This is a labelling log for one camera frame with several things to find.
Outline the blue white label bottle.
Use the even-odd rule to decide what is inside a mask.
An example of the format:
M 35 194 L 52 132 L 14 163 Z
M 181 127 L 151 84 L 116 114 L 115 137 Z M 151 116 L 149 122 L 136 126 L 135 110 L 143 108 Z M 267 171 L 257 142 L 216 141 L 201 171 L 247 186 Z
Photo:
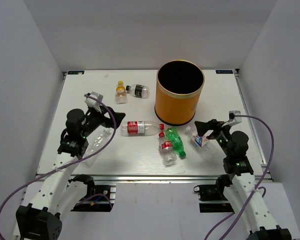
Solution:
M 214 148 L 205 135 L 199 136 L 197 130 L 191 126 L 185 128 L 187 142 L 200 154 L 214 154 Z

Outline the large red label bottle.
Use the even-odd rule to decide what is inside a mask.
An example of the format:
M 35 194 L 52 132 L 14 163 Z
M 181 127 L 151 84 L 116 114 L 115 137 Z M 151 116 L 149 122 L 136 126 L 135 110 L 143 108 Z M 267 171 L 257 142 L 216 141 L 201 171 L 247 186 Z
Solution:
M 124 137 L 154 136 L 163 132 L 164 124 L 153 121 L 127 121 L 120 125 L 121 135 Z

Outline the yellow cap small bottle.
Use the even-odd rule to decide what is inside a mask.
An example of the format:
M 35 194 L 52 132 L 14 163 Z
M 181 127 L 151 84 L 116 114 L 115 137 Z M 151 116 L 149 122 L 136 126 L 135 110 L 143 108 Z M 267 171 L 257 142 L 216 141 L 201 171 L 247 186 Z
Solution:
M 115 102 L 116 104 L 126 104 L 127 103 L 127 92 L 123 81 L 118 81 L 115 90 Z

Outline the green plastic bottle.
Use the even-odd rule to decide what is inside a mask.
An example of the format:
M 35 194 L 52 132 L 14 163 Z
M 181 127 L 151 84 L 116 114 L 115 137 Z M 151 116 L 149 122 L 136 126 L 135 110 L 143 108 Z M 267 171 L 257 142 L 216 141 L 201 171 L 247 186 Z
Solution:
M 173 150 L 181 159 L 186 157 L 183 141 L 175 127 L 170 127 L 165 131 L 165 136 L 170 140 Z

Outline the clear crushed plastic bottle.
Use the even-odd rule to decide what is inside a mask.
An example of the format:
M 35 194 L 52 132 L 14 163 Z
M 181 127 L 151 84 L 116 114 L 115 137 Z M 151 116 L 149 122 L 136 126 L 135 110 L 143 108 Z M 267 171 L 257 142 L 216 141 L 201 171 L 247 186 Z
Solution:
M 108 129 L 101 129 L 96 130 L 89 136 L 89 145 L 83 155 L 83 158 L 92 155 L 93 153 L 97 152 L 100 148 L 102 148 L 112 136 L 112 132 Z M 97 155 L 89 157 L 87 160 L 82 161 L 80 164 L 86 168 L 90 168 L 96 159 L 98 158 Z

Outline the black label small bottle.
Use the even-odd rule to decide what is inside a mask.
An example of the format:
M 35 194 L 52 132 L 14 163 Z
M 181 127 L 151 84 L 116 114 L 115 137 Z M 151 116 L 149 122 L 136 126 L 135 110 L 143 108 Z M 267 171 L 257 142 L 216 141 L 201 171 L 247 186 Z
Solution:
M 136 98 L 146 99 L 149 96 L 149 88 L 145 85 L 134 84 L 126 86 L 127 93 L 131 94 Z

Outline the small red label bottle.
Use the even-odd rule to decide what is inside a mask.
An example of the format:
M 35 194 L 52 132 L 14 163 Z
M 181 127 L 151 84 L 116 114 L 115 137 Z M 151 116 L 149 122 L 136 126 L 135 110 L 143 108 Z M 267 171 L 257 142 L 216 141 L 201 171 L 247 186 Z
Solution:
M 177 160 L 177 156 L 174 152 L 171 141 L 166 137 L 164 132 L 160 132 L 158 134 L 158 140 L 158 148 L 161 156 L 163 157 L 163 163 L 166 166 L 174 165 Z

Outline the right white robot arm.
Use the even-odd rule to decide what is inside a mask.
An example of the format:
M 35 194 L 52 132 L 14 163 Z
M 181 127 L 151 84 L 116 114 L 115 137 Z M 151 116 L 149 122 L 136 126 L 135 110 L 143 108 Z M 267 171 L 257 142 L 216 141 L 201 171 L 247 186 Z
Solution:
M 221 236 L 225 239 L 239 220 L 243 220 L 249 240 L 290 240 L 292 235 L 287 228 L 281 228 L 268 209 L 260 192 L 261 181 L 256 180 L 247 157 L 249 137 L 242 131 L 230 132 L 239 124 L 241 115 L 230 114 L 228 121 L 212 119 L 208 122 L 195 121 L 198 136 L 208 131 L 209 140 L 216 140 L 223 152 L 225 174 L 218 177 L 214 193 L 228 200 L 236 218 Z

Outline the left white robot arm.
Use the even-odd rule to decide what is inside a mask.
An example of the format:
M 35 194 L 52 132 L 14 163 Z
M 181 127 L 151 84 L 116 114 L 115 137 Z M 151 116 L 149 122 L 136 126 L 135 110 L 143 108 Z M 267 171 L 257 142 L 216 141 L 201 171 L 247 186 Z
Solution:
M 90 106 L 87 112 L 75 108 L 67 113 L 52 173 L 45 177 L 28 205 L 21 205 L 16 211 L 22 240 L 58 239 L 63 220 L 78 201 L 95 196 L 90 175 L 71 175 L 79 165 L 90 168 L 95 163 L 96 155 L 114 137 L 109 129 L 116 130 L 125 116 L 105 106 Z

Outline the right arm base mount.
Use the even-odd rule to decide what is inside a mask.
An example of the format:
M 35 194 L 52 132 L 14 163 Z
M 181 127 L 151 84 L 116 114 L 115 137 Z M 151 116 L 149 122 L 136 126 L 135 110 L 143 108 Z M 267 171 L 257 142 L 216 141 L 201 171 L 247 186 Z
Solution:
M 224 196 L 225 187 L 232 184 L 227 174 L 220 175 L 215 184 L 200 184 L 193 188 L 199 196 L 200 213 L 234 213 L 229 201 Z

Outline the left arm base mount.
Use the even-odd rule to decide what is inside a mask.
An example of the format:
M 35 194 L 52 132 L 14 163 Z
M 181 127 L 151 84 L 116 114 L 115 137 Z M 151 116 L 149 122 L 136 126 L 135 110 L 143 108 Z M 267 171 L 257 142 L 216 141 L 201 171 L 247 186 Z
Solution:
M 81 182 L 86 186 L 86 195 L 73 207 L 72 212 L 109 213 L 114 203 L 111 202 L 111 186 L 96 185 L 92 176 L 77 174 L 68 183 Z

